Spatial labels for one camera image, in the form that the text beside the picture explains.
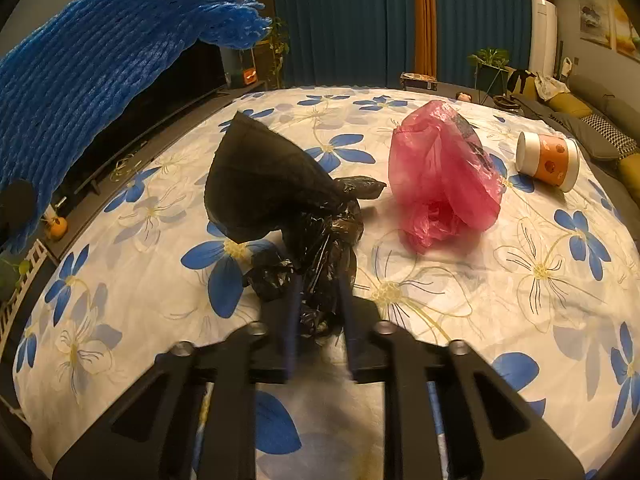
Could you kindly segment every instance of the screw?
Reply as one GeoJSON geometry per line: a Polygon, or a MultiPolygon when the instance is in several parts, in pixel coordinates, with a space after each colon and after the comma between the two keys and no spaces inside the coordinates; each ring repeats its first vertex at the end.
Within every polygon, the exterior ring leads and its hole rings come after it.
{"type": "Polygon", "coordinates": [[[451,352],[455,355],[466,355],[469,353],[469,346],[462,340],[457,339],[449,344],[451,352]]]}
{"type": "Polygon", "coordinates": [[[180,341],[171,348],[171,353],[178,357],[187,357],[193,354],[194,346],[188,341],[180,341]]]}
{"type": "Polygon", "coordinates": [[[265,335],[268,330],[267,330],[267,326],[264,323],[260,323],[259,321],[254,321],[252,323],[249,323],[248,329],[249,329],[249,334],[251,335],[255,335],[255,336],[259,336],[259,335],[265,335]]]}
{"type": "Polygon", "coordinates": [[[395,332],[397,328],[398,327],[396,327],[390,321],[379,321],[376,323],[376,326],[375,326],[376,332],[382,335],[390,335],[393,332],[395,332]]]}

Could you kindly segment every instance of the pink plastic bag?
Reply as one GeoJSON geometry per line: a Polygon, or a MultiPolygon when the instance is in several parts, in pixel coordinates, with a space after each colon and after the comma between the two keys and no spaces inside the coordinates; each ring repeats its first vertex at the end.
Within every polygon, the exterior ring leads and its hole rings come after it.
{"type": "Polygon", "coordinates": [[[408,115],[394,131],[389,184],[401,229],[419,253],[467,227],[486,231],[500,213],[500,174],[471,125],[439,100],[408,115]]]}

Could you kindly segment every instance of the white and orange cup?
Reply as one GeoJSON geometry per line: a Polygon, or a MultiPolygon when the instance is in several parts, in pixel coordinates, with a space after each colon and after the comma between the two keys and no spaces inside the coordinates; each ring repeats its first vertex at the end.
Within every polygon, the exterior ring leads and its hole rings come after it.
{"type": "Polygon", "coordinates": [[[568,193],[574,188],[580,171],[578,145],[571,139],[521,132],[516,170],[568,193]]]}

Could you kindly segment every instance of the blue knitted fabric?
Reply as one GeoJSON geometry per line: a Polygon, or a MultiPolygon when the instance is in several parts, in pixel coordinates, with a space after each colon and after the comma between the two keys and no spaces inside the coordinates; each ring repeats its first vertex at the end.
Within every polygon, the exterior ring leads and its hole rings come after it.
{"type": "Polygon", "coordinates": [[[93,138],[198,38],[248,48],[269,20],[257,0],[75,0],[0,60],[0,189],[38,197],[20,250],[93,138]]]}

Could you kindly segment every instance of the blue curtain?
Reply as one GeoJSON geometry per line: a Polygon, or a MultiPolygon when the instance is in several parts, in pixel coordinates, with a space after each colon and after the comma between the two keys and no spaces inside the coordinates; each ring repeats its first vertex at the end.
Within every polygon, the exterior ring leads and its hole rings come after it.
{"type": "Polygon", "coordinates": [[[399,87],[414,66],[414,0],[275,0],[288,85],[399,87]]]}
{"type": "Polygon", "coordinates": [[[531,0],[436,0],[438,80],[473,87],[467,56],[506,48],[514,68],[529,67],[531,0]]]}

